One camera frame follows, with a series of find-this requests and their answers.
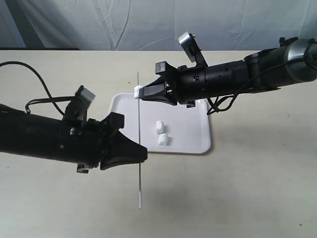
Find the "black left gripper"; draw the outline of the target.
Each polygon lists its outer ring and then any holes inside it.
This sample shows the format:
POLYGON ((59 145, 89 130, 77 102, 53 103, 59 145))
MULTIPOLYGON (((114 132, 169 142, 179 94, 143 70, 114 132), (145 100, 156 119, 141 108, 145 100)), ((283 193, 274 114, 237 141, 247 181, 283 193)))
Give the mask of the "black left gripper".
POLYGON ((119 131, 122 128, 124 115, 114 112, 102 121, 63 119, 58 136, 58 157, 77 164, 76 172, 83 174, 99 164, 100 170, 105 171, 145 162, 148 158, 147 148, 123 135, 119 131))

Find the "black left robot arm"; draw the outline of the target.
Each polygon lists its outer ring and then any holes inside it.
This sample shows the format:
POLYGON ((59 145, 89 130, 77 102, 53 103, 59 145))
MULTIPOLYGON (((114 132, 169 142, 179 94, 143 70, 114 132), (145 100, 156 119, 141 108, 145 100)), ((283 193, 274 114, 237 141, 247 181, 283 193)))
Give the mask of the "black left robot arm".
POLYGON ((109 113, 102 121, 86 122, 69 115, 52 119, 0 106, 0 150, 3 153, 77 164, 87 174, 120 165, 143 163, 146 147, 120 132, 124 115, 109 113))

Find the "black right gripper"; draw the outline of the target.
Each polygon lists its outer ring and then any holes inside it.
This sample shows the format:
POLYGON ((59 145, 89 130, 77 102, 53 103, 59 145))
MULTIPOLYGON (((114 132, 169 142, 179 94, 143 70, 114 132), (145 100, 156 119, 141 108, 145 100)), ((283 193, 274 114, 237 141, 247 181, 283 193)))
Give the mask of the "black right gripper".
POLYGON ((175 68, 165 61, 158 62, 155 73, 159 75, 159 79, 142 87, 139 97, 143 101, 192 107, 195 100, 212 97, 211 71, 211 66, 175 68))

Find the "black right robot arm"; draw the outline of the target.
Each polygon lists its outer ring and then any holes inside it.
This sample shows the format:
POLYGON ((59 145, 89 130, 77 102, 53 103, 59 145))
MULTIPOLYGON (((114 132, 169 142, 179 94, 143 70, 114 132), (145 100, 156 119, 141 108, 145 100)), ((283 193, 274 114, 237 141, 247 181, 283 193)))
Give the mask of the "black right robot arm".
POLYGON ((207 65, 198 46, 194 46, 196 65, 175 68, 167 62, 156 63, 158 79, 140 88, 143 101, 183 104, 207 99, 211 110, 240 94, 261 93, 280 87, 315 81, 317 78, 317 42, 297 37, 280 38, 278 48, 266 49, 243 60, 207 65))

